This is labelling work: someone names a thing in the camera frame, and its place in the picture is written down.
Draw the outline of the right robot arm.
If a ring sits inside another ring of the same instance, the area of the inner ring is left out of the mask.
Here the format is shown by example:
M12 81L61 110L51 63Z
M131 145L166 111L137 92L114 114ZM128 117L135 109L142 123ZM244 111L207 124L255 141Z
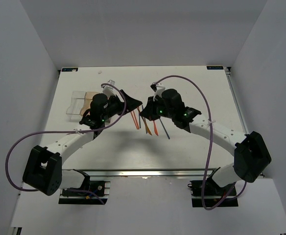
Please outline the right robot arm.
M169 118L179 129L212 141L234 157L232 163L215 169L207 178L205 186L213 195L240 180L254 182L272 161L261 134L234 131L208 120L199 110L186 106L175 89L150 96L140 115L149 121Z

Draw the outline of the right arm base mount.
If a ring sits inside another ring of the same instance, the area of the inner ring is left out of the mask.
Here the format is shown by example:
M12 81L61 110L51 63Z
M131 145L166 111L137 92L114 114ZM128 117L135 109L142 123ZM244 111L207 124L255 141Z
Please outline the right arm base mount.
M203 183L203 176L204 170L203 169L196 169L187 171L188 176L190 176L189 182L187 184L188 188L191 191L191 204L193 208L203 208L202 205L202 197L201 197L201 190L202 190L202 183ZM236 188L233 184L229 184L221 189L216 189L211 183L206 182L205 189L204 189L204 202L205 206L208 208L213 207L217 204L221 199L228 193L226 199L218 205L221 208L230 208L230 207L238 207L238 199Z

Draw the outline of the red-orange knife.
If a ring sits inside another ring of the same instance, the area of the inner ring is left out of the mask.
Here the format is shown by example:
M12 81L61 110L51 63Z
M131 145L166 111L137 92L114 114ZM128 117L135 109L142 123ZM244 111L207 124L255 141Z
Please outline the red-orange knife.
M153 121L153 127L154 127L154 133L156 136L159 136L159 133L158 133L158 129L157 129L157 125L156 125L156 122Z

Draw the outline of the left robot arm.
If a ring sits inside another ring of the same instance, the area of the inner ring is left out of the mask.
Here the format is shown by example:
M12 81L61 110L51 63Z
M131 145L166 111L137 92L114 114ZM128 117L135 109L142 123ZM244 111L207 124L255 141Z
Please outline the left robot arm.
M111 117L127 114L142 105L142 102L121 91L125 101L117 95L95 94L89 109L85 111L77 128L54 143L32 148L23 181L45 195L53 195L59 188L72 188L78 195L89 192L90 177L80 170L63 170L63 163L83 145L97 138L105 122Z

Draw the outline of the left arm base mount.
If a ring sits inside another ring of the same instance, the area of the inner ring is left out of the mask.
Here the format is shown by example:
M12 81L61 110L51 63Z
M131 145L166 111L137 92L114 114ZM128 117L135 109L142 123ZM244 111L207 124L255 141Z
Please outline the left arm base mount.
M60 205L105 205L111 182L80 170L64 170L60 185Z

